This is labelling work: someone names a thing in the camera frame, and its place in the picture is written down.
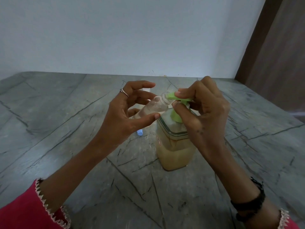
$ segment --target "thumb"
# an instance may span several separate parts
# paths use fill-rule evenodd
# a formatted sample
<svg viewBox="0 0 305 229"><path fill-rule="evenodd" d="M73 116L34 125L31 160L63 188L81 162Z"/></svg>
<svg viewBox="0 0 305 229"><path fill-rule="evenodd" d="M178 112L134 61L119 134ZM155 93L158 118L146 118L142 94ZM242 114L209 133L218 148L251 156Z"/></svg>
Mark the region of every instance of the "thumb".
<svg viewBox="0 0 305 229"><path fill-rule="evenodd" d="M179 101L173 102L172 106L175 112L181 117L184 124L193 116L191 111Z"/></svg>
<svg viewBox="0 0 305 229"><path fill-rule="evenodd" d="M135 130L138 131L139 129L143 129L147 126L150 126L155 120L160 117L160 113L151 113L139 119L133 119L132 124L135 127Z"/></svg>

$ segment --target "translucent container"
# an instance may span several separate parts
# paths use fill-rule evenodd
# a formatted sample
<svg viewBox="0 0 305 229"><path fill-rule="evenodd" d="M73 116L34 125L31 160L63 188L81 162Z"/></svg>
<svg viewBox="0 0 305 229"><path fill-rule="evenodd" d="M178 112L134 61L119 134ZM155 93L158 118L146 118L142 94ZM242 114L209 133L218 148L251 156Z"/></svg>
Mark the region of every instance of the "translucent container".
<svg viewBox="0 0 305 229"><path fill-rule="evenodd" d="M185 125L173 121L170 114L171 111L167 111L157 120L155 143L159 161L167 171L185 167L196 150L189 139Z"/></svg>
<svg viewBox="0 0 305 229"><path fill-rule="evenodd" d="M173 103L174 100L168 100L166 95L169 92L163 93L161 96L156 96L148 104L146 104L137 114L135 114L132 119L139 119L143 116L149 115L154 112L159 112L160 114L168 110L168 106Z"/></svg>

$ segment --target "left hand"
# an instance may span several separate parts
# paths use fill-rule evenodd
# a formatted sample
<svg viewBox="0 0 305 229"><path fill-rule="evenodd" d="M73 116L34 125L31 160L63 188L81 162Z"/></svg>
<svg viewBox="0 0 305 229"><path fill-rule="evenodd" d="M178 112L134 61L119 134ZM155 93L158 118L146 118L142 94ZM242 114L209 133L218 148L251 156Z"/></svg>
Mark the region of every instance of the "left hand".
<svg viewBox="0 0 305 229"><path fill-rule="evenodd" d="M125 95L119 92L110 102L104 122L93 138L91 143L106 149L108 153L115 150L132 133L139 129L151 125L160 117L160 113L152 113L139 119L129 119L135 115L139 109L133 108L135 104L146 105L156 95L151 92L145 92L142 88L153 88L156 84L148 81L129 81L124 86Z"/></svg>

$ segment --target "label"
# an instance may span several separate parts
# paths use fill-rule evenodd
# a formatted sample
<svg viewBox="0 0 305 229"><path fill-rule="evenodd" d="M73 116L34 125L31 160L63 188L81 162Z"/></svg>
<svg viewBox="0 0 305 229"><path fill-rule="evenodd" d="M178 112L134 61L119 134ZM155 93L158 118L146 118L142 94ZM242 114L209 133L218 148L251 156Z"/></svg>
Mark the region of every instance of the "label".
<svg viewBox="0 0 305 229"><path fill-rule="evenodd" d="M157 141L159 143L159 146L161 146L161 141L159 140L158 136L157 136Z"/></svg>

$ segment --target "sleeve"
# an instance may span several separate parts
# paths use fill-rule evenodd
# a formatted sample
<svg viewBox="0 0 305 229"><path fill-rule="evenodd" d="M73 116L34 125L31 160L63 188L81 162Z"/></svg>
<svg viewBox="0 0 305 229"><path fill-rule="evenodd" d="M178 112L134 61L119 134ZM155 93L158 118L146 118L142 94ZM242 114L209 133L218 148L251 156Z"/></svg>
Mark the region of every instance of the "sleeve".
<svg viewBox="0 0 305 229"><path fill-rule="evenodd" d="M61 207L51 214L40 195L39 184L42 179L36 179L33 184L14 201L0 209L1 229L69 229L71 220L65 209Z"/></svg>
<svg viewBox="0 0 305 229"><path fill-rule="evenodd" d="M278 229L299 229L298 225L292 221L288 211L281 209L281 220Z"/></svg>

